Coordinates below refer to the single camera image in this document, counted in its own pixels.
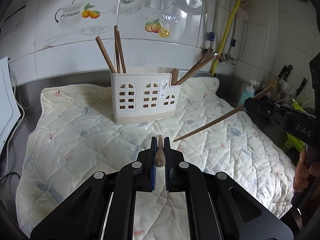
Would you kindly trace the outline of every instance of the fruit decal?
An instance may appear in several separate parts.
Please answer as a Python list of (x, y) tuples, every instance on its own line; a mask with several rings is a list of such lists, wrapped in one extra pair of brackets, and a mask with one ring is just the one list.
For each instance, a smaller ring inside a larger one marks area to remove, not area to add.
[(156, 19), (153, 22), (147, 22), (144, 28), (147, 32), (158, 33), (163, 38), (167, 38), (171, 34), (168, 29), (162, 27), (159, 19)]
[(87, 5), (84, 7), (84, 11), (82, 12), (83, 18), (88, 18), (90, 16), (91, 19), (97, 19), (100, 16), (99, 11), (91, 11), (90, 8), (93, 8), (94, 5), (91, 5), (90, 3), (87, 3)]

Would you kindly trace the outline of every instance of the cup handle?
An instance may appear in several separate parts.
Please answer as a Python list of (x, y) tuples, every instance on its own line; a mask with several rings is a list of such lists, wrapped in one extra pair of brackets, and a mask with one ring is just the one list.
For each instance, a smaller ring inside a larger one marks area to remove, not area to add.
[(54, 18), (56, 19), (56, 22), (59, 23), (59, 21), (57, 20), (57, 13), (58, 11), (56, 12), (56, 15), (54, 16)]
[(173, 0), (173, 2), (172, 2), (172, 4), (170, 5), (170, 7), (169, 7), (168, 9), (166, 9), (166, 10), (163, 10), (163, 11), (165, 12), (165, 11), (169, 10), (169, 9), (174, 5), (175, 1), (176, 1), (176, 0)]

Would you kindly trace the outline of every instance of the white pump head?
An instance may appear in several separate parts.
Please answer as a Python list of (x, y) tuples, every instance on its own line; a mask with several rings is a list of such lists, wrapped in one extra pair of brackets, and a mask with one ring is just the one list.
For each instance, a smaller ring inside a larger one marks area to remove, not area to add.
[(253, 94), (254, 93), (254, 86), (255, 85), (259, 85), (259, 83), (257, 82), (257, 81), (255, 81), (255, 80), (250, 80), (250, 83), (251, 83), (251, 86), (247, 86), (247, 88), (246, 88), (246, 90), (249, 92), (249, 93), (251, 93), (251, 94)]

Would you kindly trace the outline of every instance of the finger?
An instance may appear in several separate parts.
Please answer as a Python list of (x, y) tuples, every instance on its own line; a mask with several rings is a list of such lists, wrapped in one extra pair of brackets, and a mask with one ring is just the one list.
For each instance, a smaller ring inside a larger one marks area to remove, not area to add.
[(297, 185), (301, 188), (306, 188), (309, 185), (309, 181), (307, 179), (304, 179), (302, 177), (300, 177), (297, 172), (296, 175), (294, 176), (294, 180), (297, 183)]
[(300, 152), (300, 159), (299, 161), (304, 164), (306, 162), (306, 149), (303, 149), (301, 152)]
[(296, 173), (297, 173), (300, 177), (302, 177), (302, 178), (304, 178), (304, 179), (309, 178), (309, 175), (310, 175), (310, 174), (309, 174), (309, 169), (308, 169), (308, 167), (307, 167), (306, 165), (302, 164), (302, 163), (300, 162), (300, 160), (299, 160), (298, 165), (297, 165)]
[(300, 188), (297, 183), (295, 182), (295, 180), (293, 180), (293, 189), (297, 192), (302, 192), (303, 191), (303, 188)]
[(312, 176), (320, 177), (320, 162), (312, 163), (309, 169)]

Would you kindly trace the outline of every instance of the soap dispenser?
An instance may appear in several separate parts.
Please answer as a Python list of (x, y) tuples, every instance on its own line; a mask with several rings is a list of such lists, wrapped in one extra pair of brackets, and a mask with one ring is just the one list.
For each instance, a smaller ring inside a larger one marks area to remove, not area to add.
[(238, 106), (243, 105), (244, 101), (248, 98), (254, 97), (254, 85), (259, 85), (255, 80), (250, 80), (251, 85), (247, 86), (247, 88), (242, 92), (240, 100), (238, 102)]

